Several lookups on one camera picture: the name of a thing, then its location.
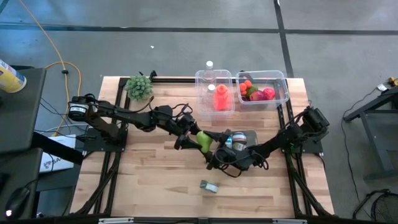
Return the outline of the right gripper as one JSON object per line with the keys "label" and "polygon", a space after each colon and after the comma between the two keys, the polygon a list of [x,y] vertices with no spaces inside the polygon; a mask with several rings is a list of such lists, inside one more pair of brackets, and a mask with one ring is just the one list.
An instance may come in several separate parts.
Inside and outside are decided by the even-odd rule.
{"label": "right gripper", "polygon": [[[212,138],[221,144],[224,144],[230,137],[232,131],[227,129],[221,133],[212,133]],[[220,163],[231,165],[239,170],[248,170],[251,165],[255,163],[253,153],[248,150],[237,151],[227,147],[218,148],[213,154],[208,151],[205,154],[206,169],[219,169]]]}

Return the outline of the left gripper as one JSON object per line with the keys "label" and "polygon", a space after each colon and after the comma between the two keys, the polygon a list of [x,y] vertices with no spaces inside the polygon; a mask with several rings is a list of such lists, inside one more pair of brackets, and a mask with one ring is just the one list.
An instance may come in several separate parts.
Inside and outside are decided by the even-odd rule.
{"label": "left gripper", "polygon": [[201,129],[191,114],[184,114],[180,118],[170,120],[170,134],[179,136],[174,144],[174,149],[201,149],[202,146],[190,139],[186,134],[197,135]]}

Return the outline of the green pear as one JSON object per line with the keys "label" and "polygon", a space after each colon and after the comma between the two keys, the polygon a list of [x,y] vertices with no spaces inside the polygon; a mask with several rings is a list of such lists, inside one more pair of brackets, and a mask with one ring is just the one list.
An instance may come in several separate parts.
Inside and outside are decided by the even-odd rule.
{"label": "green pear", "polygon": [[207,153],[210,150],[210,146],[213,139],[207,135],[204,131],[200,131],[196,134],[197,143],[201,146],[201,152]]}

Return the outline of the green label tin can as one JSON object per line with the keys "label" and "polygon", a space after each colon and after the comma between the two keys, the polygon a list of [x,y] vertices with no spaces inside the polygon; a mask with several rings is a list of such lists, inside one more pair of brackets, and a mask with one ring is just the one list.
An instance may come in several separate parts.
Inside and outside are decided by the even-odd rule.
{"label": "green label tin can", "polygon": [[209,192],[216,194],[219,191],[219,187],[216,184],[208,182],[206,180],[201,180],[200,188]]}
{"label": "green label tin can", "polygon": [[247,137],[243,132],[235,132],[232,135],[232,148],[237,151],[243,151],[247,148]]}

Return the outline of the orange-red squeeze bottle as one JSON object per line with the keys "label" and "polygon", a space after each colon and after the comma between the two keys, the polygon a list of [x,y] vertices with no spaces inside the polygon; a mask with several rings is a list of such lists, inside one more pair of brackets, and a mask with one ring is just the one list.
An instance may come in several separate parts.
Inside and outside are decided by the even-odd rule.
{"label": "orange-red squeeze bottle", "polygon": [[231,95],[229,88],[220,84],[213,93],[213,107],[217,111],[228,111],[232,109]]}

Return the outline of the clear water bottle white cap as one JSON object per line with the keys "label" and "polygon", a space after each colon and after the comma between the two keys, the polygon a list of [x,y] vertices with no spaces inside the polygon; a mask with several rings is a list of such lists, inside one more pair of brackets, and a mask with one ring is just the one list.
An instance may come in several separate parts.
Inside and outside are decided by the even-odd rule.
{"label": "clear water bottle white cap", "polygon": [[209,84],[203,92],[202,102],[206,107],[211,107],[213,103],[213,95],[215,92],[215,85]]}
{"label": "clear water bottle white cap", "polygon": [[203,78],[206,80],[212,80],[215,78],[213,71],[213,62],[210,60],[206,62],[206,70],[204,72]]}

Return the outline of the dark red apple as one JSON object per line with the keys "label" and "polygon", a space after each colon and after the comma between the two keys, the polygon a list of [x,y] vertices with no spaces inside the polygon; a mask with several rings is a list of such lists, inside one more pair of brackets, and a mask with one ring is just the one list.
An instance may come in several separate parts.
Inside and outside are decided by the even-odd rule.
{"label": "dark red apple", "polygon": [[256,90],[249,95],[250,101],[265,101],[267,96],[263,91]]}

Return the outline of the clear plastic bin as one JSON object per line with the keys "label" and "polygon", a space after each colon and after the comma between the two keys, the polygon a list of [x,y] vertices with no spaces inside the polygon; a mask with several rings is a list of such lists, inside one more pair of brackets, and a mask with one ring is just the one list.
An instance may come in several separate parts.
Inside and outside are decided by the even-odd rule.
{"label": "clear plastic bin", "polygon": [[[290,99],[287,80],[279,70],[241,71],[236,74],[235,80],[238,88],[238,103],[241,110],[274,110]],[[265,88],[273,88],[275,90],[275,98],[265,101],[243,101],[239,84],[244,83],[245,80],[250,80],[252,85],[256,85],[260,91]]]}
{"label": "clear plastic bin", "polygon": [[[229,115],[235,111],[234,105],[234,88],[233,79],[231,73],[228,70],[213,70],[215,78],[212,80],[206,80],[203,78],[204,70],[199,70],[195,74],[195,87],[197,90],[197,108],[196,111],[200,114],[203,119],[206,120],[217,120],[226,119]],[[206,107],[203,102],[203,92],[209,84],[214,84],[217,87],[220,84],[224,84],[229,88],[232,101],[232,109],[228,111],[217,111],[213,107]]]}

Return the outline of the grey plastic tray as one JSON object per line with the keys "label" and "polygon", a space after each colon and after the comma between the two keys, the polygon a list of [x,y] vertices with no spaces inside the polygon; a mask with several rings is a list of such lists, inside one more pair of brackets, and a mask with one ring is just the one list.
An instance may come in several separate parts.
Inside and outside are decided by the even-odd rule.
{"label": "grey plastic tray", "polygon": [[247,144],[246,144],[247,148],[245,148],[245,150],[248,150],[249,152],[253,153],[253,155],[255,157],[255,153],[250,151],[249,147],[255,146],[258,143],[258,141],[257,141],[257,133],[254,130],[232,131],[230,136],[232,137],[233,133],[235,133],[235,132],[243,132],[246,135],[246,137],[247,137]]}

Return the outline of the green spiky plant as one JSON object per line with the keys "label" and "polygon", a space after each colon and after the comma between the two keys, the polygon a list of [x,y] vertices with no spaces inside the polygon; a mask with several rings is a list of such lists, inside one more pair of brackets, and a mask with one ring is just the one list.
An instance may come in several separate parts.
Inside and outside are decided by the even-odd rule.
{"label": "green spiky plant", "polygon": [[146,76],[131,76],[125,90],[132,101],[144,101],[152,96],[152,83]]}

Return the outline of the black metal bar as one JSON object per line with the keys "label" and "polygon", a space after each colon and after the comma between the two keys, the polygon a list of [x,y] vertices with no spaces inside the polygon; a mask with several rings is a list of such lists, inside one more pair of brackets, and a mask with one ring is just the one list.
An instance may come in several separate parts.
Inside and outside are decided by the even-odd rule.
{"label": "black metal bar", "polygon": [[31,147],[41,148],[46,153],[57,156],[74,164],[81,165],[83,162],[83,154],[80,151],[49,139],[48,137],[37,132],[33,133]]}

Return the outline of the black metal stand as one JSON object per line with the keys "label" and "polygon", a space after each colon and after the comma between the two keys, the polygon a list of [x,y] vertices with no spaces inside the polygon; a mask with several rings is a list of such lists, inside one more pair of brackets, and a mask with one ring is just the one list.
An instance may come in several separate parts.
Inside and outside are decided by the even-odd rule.
{"label": "black metal stand", "polygon": [[398,177],[398,169],[389,157],[390,152],[398,152],[398,86],[344,116],[343,121],[349,123],[356,118],[361,120],[380,166],[379,171],[366,174],[363,179]]}

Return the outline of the black desk top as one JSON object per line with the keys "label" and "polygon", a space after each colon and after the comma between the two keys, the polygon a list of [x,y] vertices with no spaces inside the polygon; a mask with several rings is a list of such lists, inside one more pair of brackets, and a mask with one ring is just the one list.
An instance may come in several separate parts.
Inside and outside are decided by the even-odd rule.
{"label": "black desk top", "polygon": [[0,157],[0,175],[6,174],[5,184],[0,184],[0,222],[6,222],[6,204],[12,193],[20,188],[30,190],[19,219],[30,219],[36,207],[36,190],[39,178],[40,163],[43,150],[40,148],[28,151],[4,154]]}
{"label": "black desk top", "polygon": [[30,148],[44,88],[46,69],[21,70],[27,84],[16,93],[0,90],[0,154]]}

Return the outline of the black computer mouse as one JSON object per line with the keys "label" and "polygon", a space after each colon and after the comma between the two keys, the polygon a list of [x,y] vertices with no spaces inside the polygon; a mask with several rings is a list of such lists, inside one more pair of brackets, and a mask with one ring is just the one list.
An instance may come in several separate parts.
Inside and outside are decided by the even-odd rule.
{"label": "black computer mouse", "polygon": [[13,191],[5,206],[5,218],[15,220],[21,217],[24,207],[30,195],[28,187],[20,187]]}

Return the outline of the yellow canister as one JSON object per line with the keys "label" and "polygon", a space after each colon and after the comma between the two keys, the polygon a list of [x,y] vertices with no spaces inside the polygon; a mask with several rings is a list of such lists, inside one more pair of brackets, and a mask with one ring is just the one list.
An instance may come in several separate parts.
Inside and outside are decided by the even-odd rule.
{"label": "yellow canister", "polygon": [[6,62],[0,60],[0,89],[8,93],[16,93],[22,90],[27,79]]}

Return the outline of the silver bracket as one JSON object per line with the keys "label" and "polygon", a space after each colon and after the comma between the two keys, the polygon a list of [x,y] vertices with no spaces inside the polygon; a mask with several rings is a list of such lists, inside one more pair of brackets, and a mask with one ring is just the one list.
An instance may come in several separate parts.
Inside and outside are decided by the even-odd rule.
{"label": "silver bracket", "polygon": [[272,224],[308,224],[308,222],[306,220],[301,220],[301,219],[275,218],[272,220]]}
{"label": "silver bracket", "polygon": [[132,217],[100,218],[98,224],[134,224]]}

